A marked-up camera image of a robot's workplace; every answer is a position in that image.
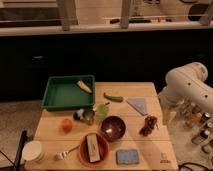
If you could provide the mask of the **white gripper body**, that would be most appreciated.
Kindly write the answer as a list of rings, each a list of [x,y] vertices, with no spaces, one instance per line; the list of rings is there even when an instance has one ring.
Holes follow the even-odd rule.
[[[168,125],[176,116],[174,105],[162,94],[158,98],[162,109],[162,122],[164,125]]]

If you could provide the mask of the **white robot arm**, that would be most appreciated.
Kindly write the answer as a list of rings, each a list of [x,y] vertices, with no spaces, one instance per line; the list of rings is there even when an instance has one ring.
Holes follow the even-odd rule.
[[[205,84],[207,77],[208,70],[200,62],[171,69],[166,74],[166,86],[158,94],[164,125],[169,123],[172,112],[185,100],[213,114],[213,88]]]

